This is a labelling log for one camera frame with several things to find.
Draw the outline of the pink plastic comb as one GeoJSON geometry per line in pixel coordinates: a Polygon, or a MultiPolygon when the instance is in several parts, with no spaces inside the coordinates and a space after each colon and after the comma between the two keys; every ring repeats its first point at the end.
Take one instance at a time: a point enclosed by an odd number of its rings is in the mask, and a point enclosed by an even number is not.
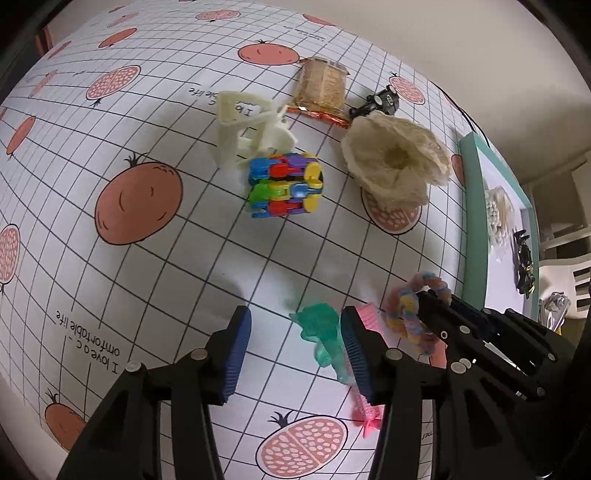
{"type": "MultiPolygon", "coordinates": [[[[381,334],[381,328],[379,325],[380,311],[373,303],[363,305],[363,307],[356,307],[356,312],[358,312],[363,322],[363,326],[368,330],[381,334]]],[[[356,426],[361,428],[362,437],[363,439],[366,439],[374,431],[381,429],[384,407],[382,405],[370,405],[356,384],[353,385],[351,393],[353,398],[353,422],[355,422],[356,426]]]]}

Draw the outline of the pastel multicolour scrunchie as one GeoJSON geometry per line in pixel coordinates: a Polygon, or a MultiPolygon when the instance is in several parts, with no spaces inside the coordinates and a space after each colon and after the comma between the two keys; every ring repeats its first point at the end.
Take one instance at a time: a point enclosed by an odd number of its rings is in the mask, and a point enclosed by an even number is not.
{"type": "Polygon", "coordinates": [[[424,290],[434,292],[440,301],[448,306],[451,305],[452,292],[448,284],[433,272],[418,272],[389,294],[386,323],[392,330],[414,344],[421,355],[432,356],[440,340],[424,326],[418,315],[420,308],[418,293],[424,290]]]}

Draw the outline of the teal shallow cardboard tray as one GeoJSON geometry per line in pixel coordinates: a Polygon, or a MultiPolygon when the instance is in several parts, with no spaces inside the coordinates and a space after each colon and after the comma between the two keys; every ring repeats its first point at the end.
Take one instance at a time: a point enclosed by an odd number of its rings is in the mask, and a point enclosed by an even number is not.
{"type": "Polygon", "coordinates": [[[460,141],[467,246],[462,299],[481,309],[539,312],[539,229],[534,207],[504,160],[472,132],[460,141]]]}

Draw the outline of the green ribbon bow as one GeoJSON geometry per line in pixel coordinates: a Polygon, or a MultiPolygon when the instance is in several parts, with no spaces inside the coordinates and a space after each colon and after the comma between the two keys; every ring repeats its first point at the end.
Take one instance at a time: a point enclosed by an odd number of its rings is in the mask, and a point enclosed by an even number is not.
{"type": "Polygon", "coordinates": [[[314,357],[318,366],[332,367],[339,383],[355,384],[346,348],[342,341],[341,319],[327,303],[304,307],[290,314],[290,320],[301,327],[301,339],[315,344],[314,357]]]}

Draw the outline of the cotton swabs bag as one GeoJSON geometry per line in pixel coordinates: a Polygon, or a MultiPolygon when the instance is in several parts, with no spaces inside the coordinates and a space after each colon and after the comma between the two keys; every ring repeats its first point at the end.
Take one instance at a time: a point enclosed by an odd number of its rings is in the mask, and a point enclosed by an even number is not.
{"type": "Polygon", "coordinates": [[[501,186],[485,191],[485,205],[490,250],[500,262],[512,245],[514,208],[501,186]]]}

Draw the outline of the cream lace scrunchie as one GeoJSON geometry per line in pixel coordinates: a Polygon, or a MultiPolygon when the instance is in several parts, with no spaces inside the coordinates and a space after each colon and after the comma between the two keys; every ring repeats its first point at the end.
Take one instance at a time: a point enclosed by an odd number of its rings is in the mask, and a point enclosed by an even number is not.
{"type": "Polygon", "coordinates": [[[386,211],[427,205],[428,187],[447,185],[453,171],[431,130],[380,111],[353,119],[341,149],[349,174],[386,211]]]}

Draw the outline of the colourful block fidget cube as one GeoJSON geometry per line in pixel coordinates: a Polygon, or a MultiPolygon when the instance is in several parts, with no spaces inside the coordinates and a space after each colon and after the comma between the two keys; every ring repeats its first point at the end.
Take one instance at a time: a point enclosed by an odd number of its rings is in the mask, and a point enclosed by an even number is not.
{"type": "Polygon", "coordinates": [[[318,209],[324,176],[317,157],[291,152],[252,159],[249,185],[252,218],[287,217],[318,209]]]}

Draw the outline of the black toy car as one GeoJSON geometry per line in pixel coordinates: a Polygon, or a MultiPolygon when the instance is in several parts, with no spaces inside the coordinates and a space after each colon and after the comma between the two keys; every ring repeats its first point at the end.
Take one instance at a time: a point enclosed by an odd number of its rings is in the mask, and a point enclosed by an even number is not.
{"type": "Polygon", "coordinates": [[[361,107],[350,107],[349,117],[352,119],[370,115],[374,111],[382,112],[389,116],[394,116],[399,109],[400,97],[398,92],[391,86],[386,87],[380,92],[367,96],[366,103],[361,107]]]}

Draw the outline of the packaged biscuit snack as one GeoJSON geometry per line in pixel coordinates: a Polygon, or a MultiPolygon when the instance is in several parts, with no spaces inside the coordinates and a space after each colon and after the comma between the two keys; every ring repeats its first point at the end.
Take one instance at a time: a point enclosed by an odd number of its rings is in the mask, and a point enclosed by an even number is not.
{"type": "Polygon", "coordinates": [[[348,128],[351,120],[345,104],[349,71],[339,62],[318,56],[301,59],[300,64],[297,88],[287,111],[348,128]]]}

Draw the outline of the cream plastic hair claw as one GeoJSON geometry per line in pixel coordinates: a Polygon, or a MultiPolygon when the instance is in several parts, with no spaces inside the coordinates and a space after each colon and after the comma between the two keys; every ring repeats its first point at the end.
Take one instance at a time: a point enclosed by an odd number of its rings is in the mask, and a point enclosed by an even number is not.
{"type": "Polygon", "coordinates": [[[297,138],[287,124],[287,105],[249,92],[220,91],[216,96],[215,160],[229,169],[247,160],[294,151],[297,138]]]}

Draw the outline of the white lattice shelf unit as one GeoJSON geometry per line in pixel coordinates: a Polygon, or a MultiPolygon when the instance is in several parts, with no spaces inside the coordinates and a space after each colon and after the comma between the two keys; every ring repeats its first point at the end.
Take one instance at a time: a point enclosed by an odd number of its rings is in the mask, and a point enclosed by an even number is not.
{"type": "Polygon", "coordinates": [[[582,320],[590,309],[590,255],[543,260],[539,266],[542,311],[557,295],[566,299],[551,312],[550,329],[559,332],[566,320],[582,320]]]}

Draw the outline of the grid fruit print tablecloth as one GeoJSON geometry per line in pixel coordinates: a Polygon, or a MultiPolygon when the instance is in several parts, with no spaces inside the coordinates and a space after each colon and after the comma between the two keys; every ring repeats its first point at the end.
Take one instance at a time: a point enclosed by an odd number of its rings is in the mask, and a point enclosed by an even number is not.
{"type": "Polygon", "coordinates": [[[273,415],[338,418],[346,444],[318,479],[365,479],[375,434],[353,389],[315,361],[291,320],[317,303],[383,306],[420,270],[464,285],[466,201],[457,178],[409,217],[384,215],[346,172],[341,128],[291,116],[325,176],[318,210],[253,219],[249,184],[216,166],[216,107],[235,90],[290,102],[298,61],[349,70],[346,101],[397,80],[399,116],[451,153],[464,112],[395,56],[325,21],[240,1],[92,1],[1,107],[1,418],[54,478],[122,367],[204,346],[238,305],[252,339],[238,389],[212,410],[229,479],[266,479],[273,415]]]}

